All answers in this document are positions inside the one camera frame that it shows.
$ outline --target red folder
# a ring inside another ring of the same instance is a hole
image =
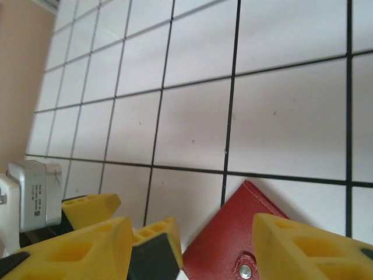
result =
[[[256,213],[286,218],[257,187],[246,180],[183,254],[183,271],[189,280],[245,279],[240,275],[243,265],[250,267],[250,280],[259,280],[251,238]]]

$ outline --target yellow plastic block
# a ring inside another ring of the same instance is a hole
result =
[[[252,238],[261,280],[373,279],[369,244],[263,213]]]
[[[62,203],[62,210],[74,230],[110,219],[121,205],[117,194],[96,194]]]
[[[126,279],[132,240],[128,217],[110,219],[22,248],[30,257],[3,279]]]
[[[183,262],[181,253],[180,232],[176,219],[174,217],[169,217],[165,220],[153,223],[134,232],[133,246],[141,245],[149,241],[150,239],[161,235],[162,233],[167,234],[168,242],[170,242],[171,249],[176,258],[176,262],[181,269],[183,266]]]

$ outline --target black plastic piece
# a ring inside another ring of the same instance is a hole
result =
[[[133,247],[127,280],[175,280],[179,271],[167,234],[162,233]]]
[[[3,278],[6,274],[10,273],[29,256],[29,252],[19,252],[0,259],[0,278]]]
[[[373,261],[373,250],[362,248],[360,251]]]

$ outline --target white power adapter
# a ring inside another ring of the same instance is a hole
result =
[[[19,249],[19,232],[61,223],[61,166],[23,160],[0,174],[0,238],[7,253]]]

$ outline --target beige wall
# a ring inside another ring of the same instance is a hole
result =
[[[24,157],[53,25],[31,0],[0,0],[0,173]]]

